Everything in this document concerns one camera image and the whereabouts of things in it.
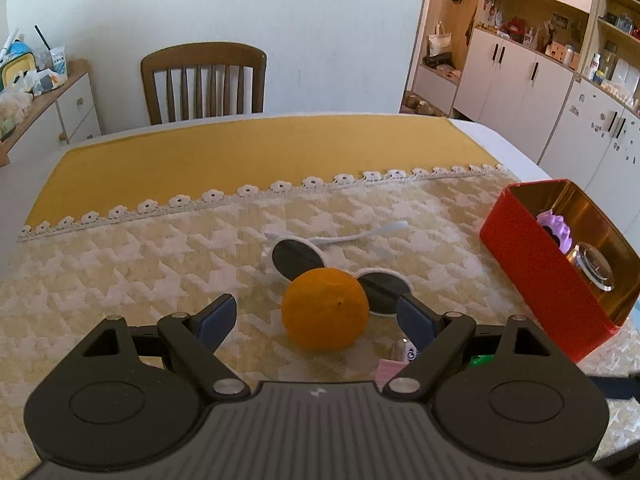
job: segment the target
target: silver screw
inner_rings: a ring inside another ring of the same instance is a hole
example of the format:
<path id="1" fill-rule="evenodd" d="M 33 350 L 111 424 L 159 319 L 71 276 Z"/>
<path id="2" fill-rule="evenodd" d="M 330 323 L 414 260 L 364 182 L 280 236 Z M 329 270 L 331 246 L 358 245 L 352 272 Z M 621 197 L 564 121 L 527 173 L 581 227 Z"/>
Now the silver screw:
<path id="1" fill-rule="evenodd" d="M 396 394 L 414 394 L 420 389 L 420 383 L 411 377 L 396 377 L 389 382 L 389 389 Z"/>
<path id="2" fill-rule="evenodd" d="M 240 379 L 220 379 L 213 384 L 213 390 L 220 395 L 237 395 L 244 387 Z"/>

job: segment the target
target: chair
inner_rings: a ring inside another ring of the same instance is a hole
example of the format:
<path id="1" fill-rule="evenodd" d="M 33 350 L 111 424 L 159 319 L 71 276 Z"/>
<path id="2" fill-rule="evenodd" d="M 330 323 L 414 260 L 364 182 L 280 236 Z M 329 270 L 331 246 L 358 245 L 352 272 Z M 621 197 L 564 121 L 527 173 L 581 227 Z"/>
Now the chair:
<path id="1" fill-rule="evenodd" d="M 218 72 L 222 71 L 222 106 L 219 106 L 216 91 L 219 77 Z M 251 112 L 262 111 L 264 103 L 264 77 L 267 69 L 267 55 L 258 48 L 242 43 L 227 43 L 226 41 L 215 41 L 210 43 L 187 43 L 170 46 L 158 50 L 146 56 L 140 62 L 140 72 L 142 73 L 142 85 L 145 90 L 146 108 L 149 112 L 151 124 L 161 124 L 162 117 L 158 90 L 156 88 L 156 73 L 166 73 L 166 100 L 167 116 L 169 122 L 175 122 L 175 100 L 172 70 L 180 70 L 180 114 L 179 120 L 190 118 L 189 85 L 187 83 L 187 70 L 194 68 L 194 116 L 197 119 L 203 117 L 215 117 L 220 115 L 231 115 L 231 79 L 230 67 L 238 67 L 238 86 L 236 91 L 236 113 L 244 113 L 244 67 L 251 67 L 253 70 L 251 86 Z M 202 91 L 202 71 L 207 70 L 208 81 L 205 83 L 206 90 Z"/>

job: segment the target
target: dark lens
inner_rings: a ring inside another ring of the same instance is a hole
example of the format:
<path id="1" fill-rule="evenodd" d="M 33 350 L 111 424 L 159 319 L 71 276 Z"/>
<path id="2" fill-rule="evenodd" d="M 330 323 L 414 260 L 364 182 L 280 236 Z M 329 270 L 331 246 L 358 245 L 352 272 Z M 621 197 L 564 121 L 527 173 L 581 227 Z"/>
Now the dark lens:
<path id="1" fill-rule="evenodd" d="M 380 316 L 394 316 L 398 298 L 411 292 L 402 279 L 387 272 L 368 272 L 358 278 L 369 300 L 369 310 Z"/>
<path id="2" fill-rule="evenodd" d="M 324 267 L 320 255 L 297 240 L 278 242 L 271 251 L 271 258 L 278 272 L 291 281 L 308 270 Z"/>

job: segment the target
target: orange fruit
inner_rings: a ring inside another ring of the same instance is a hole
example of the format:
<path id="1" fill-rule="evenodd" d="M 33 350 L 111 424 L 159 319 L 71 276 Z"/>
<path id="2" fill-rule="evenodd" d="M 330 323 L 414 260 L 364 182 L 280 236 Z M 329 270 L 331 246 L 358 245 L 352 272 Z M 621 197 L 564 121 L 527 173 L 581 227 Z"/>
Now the orange fruit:
<path id="1" fill-rule="evenodd" d="M 369 320 L 369 302 L 358 280 L 332 268 L 308 270 L 293 280 L 281 310 L 290 339 L 315 352 L 350 346 Z"/>

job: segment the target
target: white flower trim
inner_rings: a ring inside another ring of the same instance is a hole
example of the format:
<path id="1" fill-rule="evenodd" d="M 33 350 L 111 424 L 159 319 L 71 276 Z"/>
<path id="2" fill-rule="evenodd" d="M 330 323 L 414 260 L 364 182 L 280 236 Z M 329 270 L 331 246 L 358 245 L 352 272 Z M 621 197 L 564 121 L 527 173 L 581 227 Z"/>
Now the white flower trim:
<path id="1" fill-rule="evenodd" d="M 239 187 L 238 193 L 235 195 L 225 195 L 217 189 L 209 189 L 202 194 L 202 198 L 199 200 L 191 200 L 188 195 L 176 195 L 172 197 L 166 205 L 158 205 L 156 200 L 148 199 L 140 203 L 136 207 L 136 210 L 133 211 L 129 211 L 123 205 L 117 205 L 108 211 L 107 216 L 103 217 L 100 216 L 97 211 L 89 211 L 82 215 L 79 221 L 76 221 L 72 216 L 65 216 L 54 227 L 52 227 L 48 221 L 41 222 L 34 228 L 25 225 L 22 228 L 22 233 L 20 237 L 18 237 L 18 240 L 33 240 L 63 232 L 87 229 L 98 225 L 115 224 L 186 210 L 211 208 L 235 203 L 252 196 L 262 199 L 272 198 L 283 193 L 308 194 L 318 192 L 318 190 L 345 189 L 353 186 L 379 186 L 398 182 L 436 180 L 439 178 L 468 178 L 494 173 L 513 176 L 513 174 L 501 164 L 497 164 L 496 166 L 483 164 L 481 168 L 479 166 L 469 166 L 468 168 L 454 166 L 450 170 L 447 168 L 433 168 L 431 171 L 428 171 L 423 168 L 413 168 L 410 174 L 407 174 L 405 170 L 387 170 L 385 173 L 380 171 L 364 171 L 359 180 L 356 180 L 352 174 L 340 173 L 335 175 L 333 182 L 324 182 L 324 180 L 318 176 L 308 176 L 302 181 L 302 185 L 299 187 L 295 187 L 292 183 L 286 182 L 285 180 L 278 180 L 270 185 L 269 190 L 265 191 L 260 191 L 257 187 L 246 184 L 245 186 Z"/>

